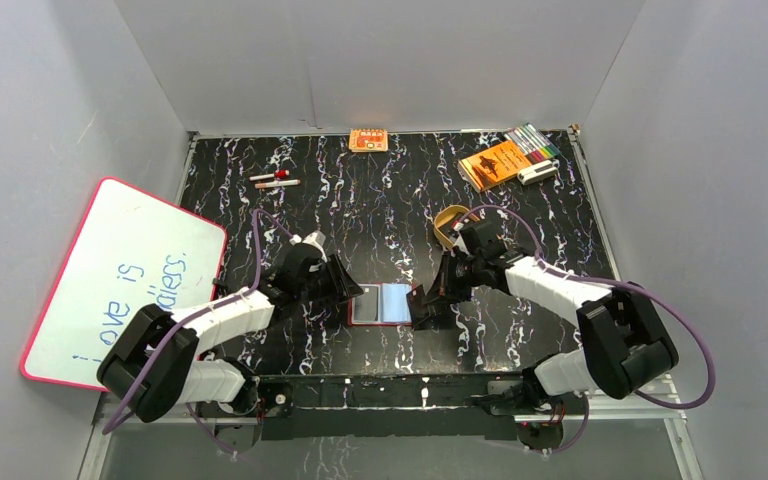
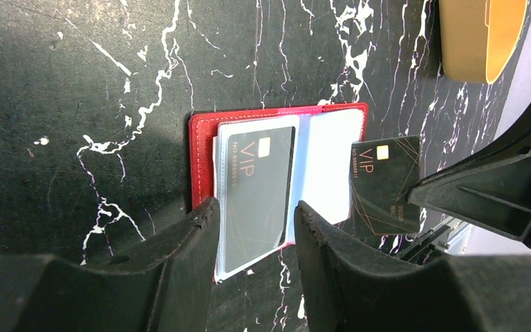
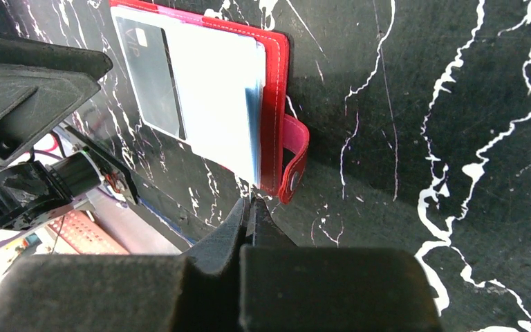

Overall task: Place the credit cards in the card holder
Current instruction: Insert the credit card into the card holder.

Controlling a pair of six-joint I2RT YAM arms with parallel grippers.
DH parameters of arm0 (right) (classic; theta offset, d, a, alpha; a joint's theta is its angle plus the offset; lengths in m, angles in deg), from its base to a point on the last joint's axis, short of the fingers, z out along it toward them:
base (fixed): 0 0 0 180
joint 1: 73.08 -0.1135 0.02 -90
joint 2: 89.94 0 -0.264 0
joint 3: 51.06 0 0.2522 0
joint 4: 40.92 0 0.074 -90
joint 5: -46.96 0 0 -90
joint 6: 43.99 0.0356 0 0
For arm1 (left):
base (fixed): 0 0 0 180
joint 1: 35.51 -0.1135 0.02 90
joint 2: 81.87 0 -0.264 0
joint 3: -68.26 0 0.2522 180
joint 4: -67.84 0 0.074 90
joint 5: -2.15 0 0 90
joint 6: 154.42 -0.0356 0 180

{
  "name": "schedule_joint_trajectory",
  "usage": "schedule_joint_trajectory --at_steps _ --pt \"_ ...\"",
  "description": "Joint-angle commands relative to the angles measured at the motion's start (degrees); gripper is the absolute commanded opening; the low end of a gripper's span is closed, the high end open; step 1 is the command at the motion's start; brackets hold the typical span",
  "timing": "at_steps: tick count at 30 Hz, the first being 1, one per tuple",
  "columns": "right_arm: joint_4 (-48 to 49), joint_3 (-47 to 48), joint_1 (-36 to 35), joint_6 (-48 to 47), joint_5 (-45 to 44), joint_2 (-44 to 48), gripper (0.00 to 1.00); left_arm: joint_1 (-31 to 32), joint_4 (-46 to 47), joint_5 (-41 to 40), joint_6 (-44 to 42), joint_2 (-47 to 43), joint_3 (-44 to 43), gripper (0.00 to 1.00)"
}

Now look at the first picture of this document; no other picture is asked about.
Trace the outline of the black VIP credit card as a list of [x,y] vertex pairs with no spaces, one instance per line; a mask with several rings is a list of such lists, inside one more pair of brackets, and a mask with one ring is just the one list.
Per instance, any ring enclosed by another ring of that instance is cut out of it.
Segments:
[[351,301],[351,324],[372,325],[379,321],[380,286],[362,285],[363,292]]

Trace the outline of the red leather card holder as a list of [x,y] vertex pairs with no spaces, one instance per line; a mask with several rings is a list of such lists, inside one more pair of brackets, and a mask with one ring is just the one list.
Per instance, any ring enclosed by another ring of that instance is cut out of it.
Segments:
[[348,324],[350,326],[402,326],[410,325],[406,294],[413,288],[410,284],[376,283],[380,286],[379,321],[372,325],[351,324],[351,301],[348,304]]

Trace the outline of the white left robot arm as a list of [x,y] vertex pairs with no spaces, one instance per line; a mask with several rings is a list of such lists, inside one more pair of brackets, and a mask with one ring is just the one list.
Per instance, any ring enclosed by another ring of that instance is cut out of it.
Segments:
[[199,402],[218,402],[231,414],[246,416],[259,400],[251,375],[236,360],[206,360],[204,354],[265,331],[302,305],[333,308],[362,293],[336,255],[302,242],[234,294],[185,313],[157,304],[140,308],[102,359],[96,379],[119,399],[119,414],[129,412],[145,423]]

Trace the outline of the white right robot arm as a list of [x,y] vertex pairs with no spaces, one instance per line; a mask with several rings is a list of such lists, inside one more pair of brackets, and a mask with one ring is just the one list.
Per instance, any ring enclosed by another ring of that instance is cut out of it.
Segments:
[[537,414],[550,413],[567,393],[600,390],[623,399],[678,363],[678,351],[651,300],[633,290],[555,274],[533,250],[507,245],[486,221],[462,227],[453,249],[443,254],[432,286],[407,294],[412,321],[442,320],[452,305],[471,300],[479,286],[529,300],[581,335],[578,350],[524,370],[512,395]]

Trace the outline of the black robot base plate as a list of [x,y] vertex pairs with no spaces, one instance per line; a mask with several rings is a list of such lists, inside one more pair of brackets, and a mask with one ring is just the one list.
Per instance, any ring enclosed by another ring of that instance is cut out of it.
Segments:
[[554,449],[585,401],[563,394],[535,404],[533,391],[519,373],[263,376],[240,412],[216,403],[196,411],[223,433],[251,426],[267,441],[476,436]]

